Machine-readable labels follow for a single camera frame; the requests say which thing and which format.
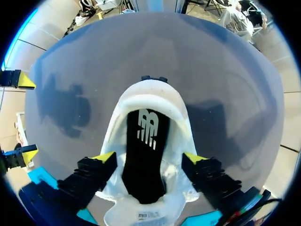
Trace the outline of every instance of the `white sneaker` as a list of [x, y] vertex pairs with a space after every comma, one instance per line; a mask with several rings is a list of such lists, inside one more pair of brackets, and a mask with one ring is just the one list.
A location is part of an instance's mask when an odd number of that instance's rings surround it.
[[96, 193], [115, 202], [106, 225], [173, 225], [198, 198], [181, 168], [183, 152], [197, 154], [186, 106], [166, 82], [140, 81], [122, 94], [100, 154], [112, 151], [118, 167]]

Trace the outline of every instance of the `shoe label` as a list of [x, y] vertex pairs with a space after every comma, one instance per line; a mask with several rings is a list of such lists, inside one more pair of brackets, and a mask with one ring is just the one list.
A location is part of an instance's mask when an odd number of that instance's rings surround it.
[[140, 220], [133, 223], [132, 226], [164, 226], [166, 222], [166, 217], [162, 217], [155, 220]]
[[142, 127], [142, 130], [137, 132], [137, 138], [155, 150], [156, 141], [153, 137], [157, 135], [159, 125], [156, 113], [149, 113], [146, 109], [139, 110], [138, 125]]
[[159, 218], [160, 214], [159, 212], [140, 212], [138, 214], [138, 219], [139, 220], [146, 220], [146, 219], [154, 219], [154, 218]]

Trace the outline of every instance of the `gray circular platform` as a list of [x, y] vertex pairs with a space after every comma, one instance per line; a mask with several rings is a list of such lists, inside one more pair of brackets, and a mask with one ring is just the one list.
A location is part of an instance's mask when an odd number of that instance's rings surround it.
[[[64, 179], [84, 156], [99, 154], [121, 94], [141, 76], [166, 77], [186, 103], [198, 154], [216, 157], [243, 190], [261, 188], [282, 136], [284, 104], [274, 66], [226, 29], [187, 15], [114, 16], [66, 36], [31, 69], [26, 132], [33, 159]], [[113, 203], [95, 197], [98, 223]], [[212, 211], [188, 203], [178, 220]]]

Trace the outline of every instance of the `tiled floor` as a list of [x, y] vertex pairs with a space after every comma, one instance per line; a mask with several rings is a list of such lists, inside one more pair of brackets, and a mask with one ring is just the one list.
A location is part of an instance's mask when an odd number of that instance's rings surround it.
[[[202, 6], [191, 4], [187, 8], [187, 12], [191, 16], [213, 23], [216, 23], [218, 20], [216, 11], [204, 11], [204, 7]], [[103, 18], [114, 16], [118, 13], [119, 9], [114, 9], [104, 15]], [[98, 15], [95, 14], [83, 26], [98, 20]], [[277, 28], [272, 29], [269, 33], [263, 32], [263, 35], [257, 38], [257, 47], [278, 69], [284, 87], [285, 121], [281, 141], [284, 147], [280, 147], [274, 167], [264, 186], [272, 192], [274, 197], [282, 197], [290, 184], [301, 147], [300, 74], [284, 37]], [[16, 144], [16, 130], [14, 128], [16, 112], [24, 111], [25, 93], [19, 90], [3, 92], [3, 89], [0, 89], [0, 103], [2, 97], [3, 101], [0, 109], [0, 143], [2, 149], [11, 150]], [[19, 169], [11, 170], [8, 173], [8, 177], [15, 191], [29, 182], [26, 173]], [[272, 205], [262, 208], [257, 217], [264, 216], [272, 208]]]

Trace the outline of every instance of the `new balance logo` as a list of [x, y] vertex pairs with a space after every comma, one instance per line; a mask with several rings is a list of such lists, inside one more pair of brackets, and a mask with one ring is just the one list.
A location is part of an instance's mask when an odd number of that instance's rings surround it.
[[159, 119], [156, 113], [149, 113], [146, 109], [139, 110], [138, 125], [142, 130], [137, 132], [137, 138], [148, 144], [154, 150], [156, 148], [156, 141], [153, 139], [158, 132]]

